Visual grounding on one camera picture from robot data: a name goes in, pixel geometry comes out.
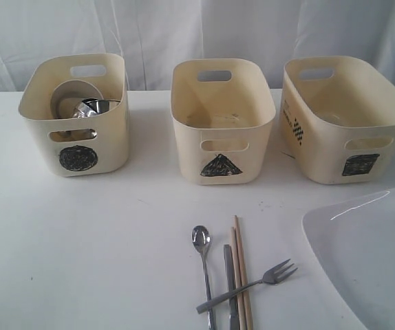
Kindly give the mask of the cream bin with triangle mark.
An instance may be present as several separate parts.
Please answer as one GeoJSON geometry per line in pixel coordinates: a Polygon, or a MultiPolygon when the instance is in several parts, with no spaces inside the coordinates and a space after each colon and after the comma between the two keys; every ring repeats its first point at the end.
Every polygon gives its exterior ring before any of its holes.
{"type": "Polygon", "coordinates": [[[194,184],[253,181],[275,116],[266,78],[249,60],[188,60],[173,70],[171,117],[180,172],[194,184]]]}

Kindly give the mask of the white backdrop curtain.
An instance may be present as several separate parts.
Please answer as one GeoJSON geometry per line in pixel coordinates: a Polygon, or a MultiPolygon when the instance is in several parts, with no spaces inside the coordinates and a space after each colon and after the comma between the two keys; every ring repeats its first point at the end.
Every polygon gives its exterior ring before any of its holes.
{"type": "Polygon", "coordinates": [[[395,85],[395,1],[0,1],[0,91],[91,53],[121,55],[133,90],[170,88],[194,58],[244,58],[279,88],[290,59],[353,56],[395,85]]]}

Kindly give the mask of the cream bin with square mark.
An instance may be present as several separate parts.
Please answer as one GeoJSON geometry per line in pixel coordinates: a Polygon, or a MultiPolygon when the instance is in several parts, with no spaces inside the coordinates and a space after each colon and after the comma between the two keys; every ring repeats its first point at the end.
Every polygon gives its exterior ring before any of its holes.
{"type": "Polygon", "coordinates": [[[301,172],[320,184],[376,180],[395,154],[395,86],[359,58],[288,61],[279,117],[301,172]]]}

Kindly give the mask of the steel mug with angular handle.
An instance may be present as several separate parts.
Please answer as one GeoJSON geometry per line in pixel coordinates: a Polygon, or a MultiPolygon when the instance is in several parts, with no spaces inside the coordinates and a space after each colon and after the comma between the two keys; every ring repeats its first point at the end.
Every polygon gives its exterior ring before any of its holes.
{"type": "MultiPolygon", "coordinates": [[[[86,98],[79,102],[73,111],[72,118],[90,118],[106,113],[120,104],[119,100],[99,100],[86,98]]],[[[94,129],[80,129],[70,131],[74,140],[91,140],[97,136],[94,129]]]]}

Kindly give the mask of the steel knife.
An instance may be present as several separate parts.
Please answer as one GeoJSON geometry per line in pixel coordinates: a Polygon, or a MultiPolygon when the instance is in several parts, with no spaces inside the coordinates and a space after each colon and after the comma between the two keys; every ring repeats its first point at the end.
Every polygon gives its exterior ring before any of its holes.
{"type": "MultiPolygon", "coordinates": [[[[235,273],[233,265],[233,254],[229,244],[224,245],[224,263],[228,290],[231,292],[235,289],[235,273]]],[[[237,296],[228,300],[229,313],[229,327],[230,330],[240,330],[239,312],[237,309],[237,296]]]]}

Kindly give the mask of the right wooden chopstick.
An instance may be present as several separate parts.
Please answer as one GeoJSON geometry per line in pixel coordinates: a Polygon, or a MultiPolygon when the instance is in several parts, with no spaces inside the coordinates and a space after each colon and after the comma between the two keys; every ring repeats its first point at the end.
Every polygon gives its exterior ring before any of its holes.
{"type": "MultiPolygon", "coordinates": [[[[240,230],[239,218],[237,215],[234,216],[234,224],[235,224],[235,236],[236,236],[236,244],[237,244],[237,258],[239,263],[239,278],[240,283],[242,285],[246,285],[248,282],[247,272],[246,272],[246,264],[244,258],[244,248],[242,242],[242,234],[240,230]]],[[[243,292],[239,295],[240,302],[243,307],[243,313],[239,315],[239,317],[243,320],[244,327],[243,329],[254,329],[253,326],[253,313],[251,310],[251,302],[250,296],[247,291],[243,292]]]]}

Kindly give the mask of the steel fork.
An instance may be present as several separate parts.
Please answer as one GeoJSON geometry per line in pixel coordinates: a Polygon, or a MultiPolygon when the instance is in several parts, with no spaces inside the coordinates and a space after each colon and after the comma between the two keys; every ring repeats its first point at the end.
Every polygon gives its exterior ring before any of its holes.
{"type": "Polygon", "coordinates": [[[196,311],[198,314],[203,314],[206,311],[209,311],[216,305],[232,299],[236,297],[237,295],[247,291],[250,287],[258,284],[267,284],[267,285],[278,285],[282,282],[284,282],[286,279],[288,279],[290,276],[292,276],[297,270],[298,267],[295,267],[294,263],[289,264],[290,259],[285,260],[274,267],[270,268],[267,270],[261,279],[253,281],[251,283],[248,283],[246,285],[243,285],[241,287],[238,287],[234,290],[228,291],[222,295],[219,295],[215,298],[212,298],[201,305],[198,305],[196,307],[196,311]]]}

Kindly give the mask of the steel spoon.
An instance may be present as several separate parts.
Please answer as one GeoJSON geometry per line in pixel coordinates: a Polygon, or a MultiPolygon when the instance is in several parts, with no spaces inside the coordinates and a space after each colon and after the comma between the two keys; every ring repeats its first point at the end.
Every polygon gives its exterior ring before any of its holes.
{"type": "Polygon", "coordinates": [[[211,287],[209,283],[209,273],[207,269],[206,257],[211,244],[211,235],[207,228],[203,225],[197,225],[192,229],[191,240],[193,247],[200,254],[202,259],[202,267],[204,272],[204,281],[206,288],[206,299],[211,299],[211,287]]]}

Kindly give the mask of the large white square plate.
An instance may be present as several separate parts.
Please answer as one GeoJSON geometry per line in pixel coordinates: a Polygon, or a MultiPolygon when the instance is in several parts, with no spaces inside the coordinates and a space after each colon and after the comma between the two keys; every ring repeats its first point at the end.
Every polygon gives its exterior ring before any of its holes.
{"type": "Polygon", "coordinates": [[[366,329],[395,329],[395,188],[302,219],[326,276],[366,329]]]}

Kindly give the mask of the cream bin with circle mark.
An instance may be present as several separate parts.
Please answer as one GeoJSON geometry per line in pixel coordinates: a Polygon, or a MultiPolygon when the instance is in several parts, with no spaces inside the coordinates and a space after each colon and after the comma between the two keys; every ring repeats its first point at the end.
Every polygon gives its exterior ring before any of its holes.
{"type": "Polygon", "coordinates": [[[34,71],[19,114],[25,120],[48,168],[63,177],[108,173],[129,157],[129,110],[125,60],[117,54],[81,54],[47,60],[34,71]],[[50,99],[67,80],[84,80],[103,94],[99,100],[119,100],[114,109],[90,118],[54,119],[50,99]],[[94,129],[91,140],[74,140],[70,131],[94,129]]]}

